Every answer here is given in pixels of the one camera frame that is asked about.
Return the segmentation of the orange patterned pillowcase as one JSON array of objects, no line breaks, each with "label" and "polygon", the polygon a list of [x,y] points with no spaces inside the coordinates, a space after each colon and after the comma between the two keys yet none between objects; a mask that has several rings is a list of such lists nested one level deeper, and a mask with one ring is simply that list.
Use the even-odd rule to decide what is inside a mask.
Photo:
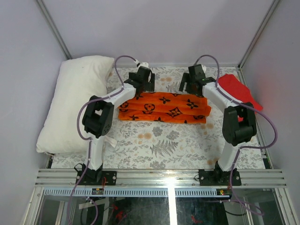
[{"label": "orange patterned pillowcase", "polygon": [[205,97],[169,92],[143,92],[119,106],[119,120],[205,124],[211,107]]}]

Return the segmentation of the white pillow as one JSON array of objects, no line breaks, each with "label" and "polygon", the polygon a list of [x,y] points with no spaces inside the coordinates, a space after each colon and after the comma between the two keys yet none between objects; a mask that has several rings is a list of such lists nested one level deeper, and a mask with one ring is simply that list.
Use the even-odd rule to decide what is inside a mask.
[{"label": "white pillow", "polygon": [[54,96],[44,126],[39,134],[38,153],[62,154],[85,152],[88,142],[83,125],[77,125],[81,107],[92,96],[107,94],[106,81],[113,68],[114,58],[85,56],[62,62]]}]

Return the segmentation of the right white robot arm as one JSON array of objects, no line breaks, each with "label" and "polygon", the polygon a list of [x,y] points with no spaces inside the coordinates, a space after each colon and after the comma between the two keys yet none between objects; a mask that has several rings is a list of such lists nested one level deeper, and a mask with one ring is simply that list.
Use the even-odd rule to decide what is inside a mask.
[{"label": "right white robot arm", "polygon": [[255,112],[252,103],[239,101],[217,84],[216,79],[207,77],[205,72],[206,67],[201,64],[189,66],[188,72],[182,76],[179,90],[206,97],[223,113],[225,145],[213,177],[217,184],[224,185],[231,178],[229,172],[235,168],[240,148],[257,133]]}]

